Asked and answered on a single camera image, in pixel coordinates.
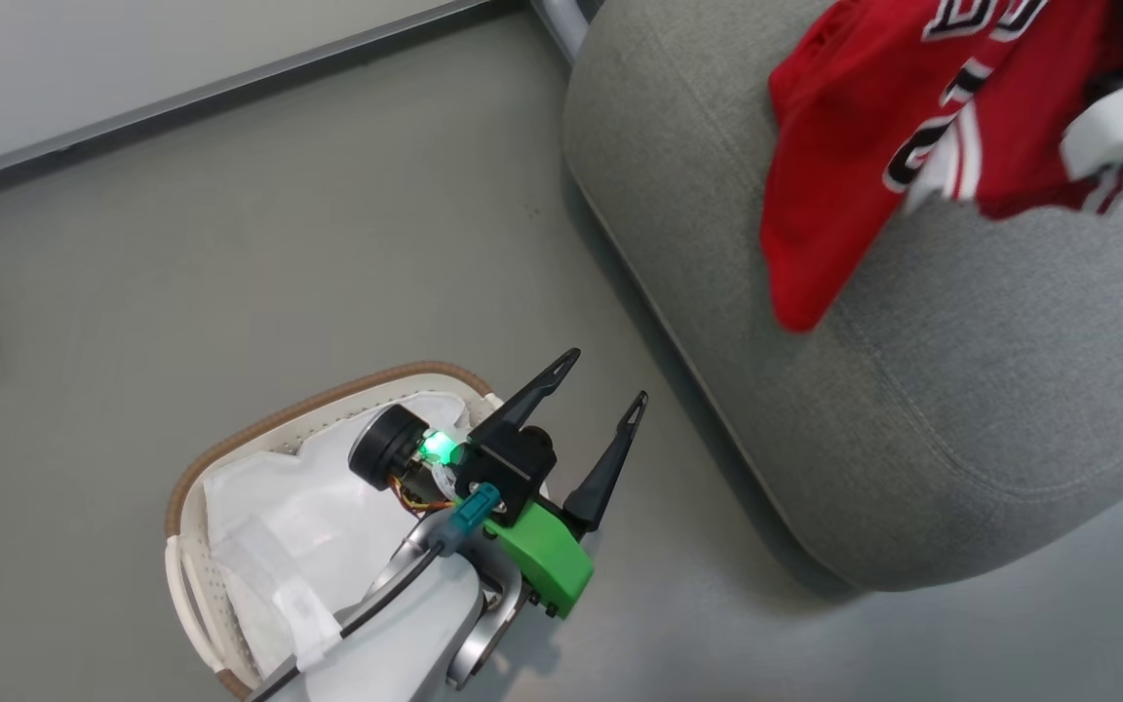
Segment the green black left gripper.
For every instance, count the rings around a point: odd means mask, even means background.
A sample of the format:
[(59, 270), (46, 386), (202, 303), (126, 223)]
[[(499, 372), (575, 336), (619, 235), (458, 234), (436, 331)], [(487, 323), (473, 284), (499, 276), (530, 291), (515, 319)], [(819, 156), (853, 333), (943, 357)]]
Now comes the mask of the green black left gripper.
[(474, 428), (453, 457), (460, 501), (484, 485), (496, 487), (499, 501), (483, 529), (511, 556), (539, 603), (560, 618), (570, 614), (596, 572), (579, 543), (599, 530), (649, 404), (640, 391), (596, 466), (562, 505), (545, 496), (545, 480), (558, 458), (549, 435), (524, 423), (562, 386), (579, 356), (579, 348), (564, 352)]

